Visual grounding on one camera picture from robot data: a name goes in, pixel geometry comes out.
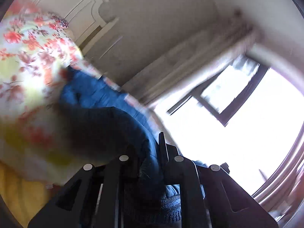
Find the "blue puffer jacket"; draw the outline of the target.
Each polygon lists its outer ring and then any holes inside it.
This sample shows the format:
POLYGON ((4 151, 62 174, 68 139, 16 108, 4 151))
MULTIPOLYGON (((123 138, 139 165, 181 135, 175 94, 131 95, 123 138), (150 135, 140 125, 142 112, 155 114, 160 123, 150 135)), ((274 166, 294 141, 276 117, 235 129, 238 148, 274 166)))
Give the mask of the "blue puffer jacket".
POLYGON ((70 122, 72 148, 115 159, 137 158, 137 172, 124 191, 126 227, 169 224, 181 221, 180 188, 163 181, 159 144, 145 116, 119 102, 107 107, 103 95, 117 96, 103 79, 95 79, 71 67, 60 105, 70 122))

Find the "yellow pillow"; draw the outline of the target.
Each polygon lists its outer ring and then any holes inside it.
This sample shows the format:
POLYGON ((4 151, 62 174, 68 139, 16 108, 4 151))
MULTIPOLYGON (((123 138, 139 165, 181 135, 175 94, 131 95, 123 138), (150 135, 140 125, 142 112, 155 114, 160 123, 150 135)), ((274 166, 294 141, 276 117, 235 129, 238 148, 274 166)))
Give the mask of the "yellow pillow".
POLYGON ((1 163, 1 196, 22 227, 49 201, 54 184, 27 181, 12 168, 1 163))

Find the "striped curtain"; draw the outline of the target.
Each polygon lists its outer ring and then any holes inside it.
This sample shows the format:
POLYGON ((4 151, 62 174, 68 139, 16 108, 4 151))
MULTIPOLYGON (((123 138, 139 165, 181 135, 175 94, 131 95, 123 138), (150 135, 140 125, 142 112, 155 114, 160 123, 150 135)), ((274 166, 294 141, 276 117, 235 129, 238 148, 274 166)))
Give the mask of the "striped curtain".
POLYGON ((215 76, 260 38, 258 28, 246 21, 217 21, 165 52, 122 89, 140 103, 153 105, 215 76))

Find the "floral bed sheet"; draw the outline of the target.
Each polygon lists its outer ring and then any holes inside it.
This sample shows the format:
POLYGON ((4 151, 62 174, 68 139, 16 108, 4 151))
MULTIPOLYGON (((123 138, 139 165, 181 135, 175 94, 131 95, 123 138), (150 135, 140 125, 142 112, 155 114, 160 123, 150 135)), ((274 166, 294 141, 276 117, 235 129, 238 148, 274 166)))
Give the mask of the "floral bed sheet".
POLYGON ((31 181, 64 184, 82 165, 61 102, 117 107, 154 130, 147 110, 82 54, 69 24, 30 0, 1 21, 1 161, 31 181))

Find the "white headboard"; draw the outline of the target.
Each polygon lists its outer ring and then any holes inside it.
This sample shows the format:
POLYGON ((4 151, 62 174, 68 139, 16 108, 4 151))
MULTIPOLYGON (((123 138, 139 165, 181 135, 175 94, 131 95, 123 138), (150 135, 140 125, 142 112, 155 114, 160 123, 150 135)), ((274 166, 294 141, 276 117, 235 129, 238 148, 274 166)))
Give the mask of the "white headboard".
POLYGON ((42 9, 64 18, 74 36, 74 42, 85 55, 119 21, 105 21, 99 14, 101 5, 109 0, 31 0, 42 9))

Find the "window frame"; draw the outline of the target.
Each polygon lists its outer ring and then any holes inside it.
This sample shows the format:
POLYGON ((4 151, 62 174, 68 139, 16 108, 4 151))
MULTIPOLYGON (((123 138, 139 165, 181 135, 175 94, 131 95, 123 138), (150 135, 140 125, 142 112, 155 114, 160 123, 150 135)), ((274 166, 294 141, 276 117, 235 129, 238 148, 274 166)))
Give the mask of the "window frame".
POLYGON ((266 209, 288 195, 303 157, 303 95, 273 68, 241 56, 168 110, 190 158, 226 162, 266 209))

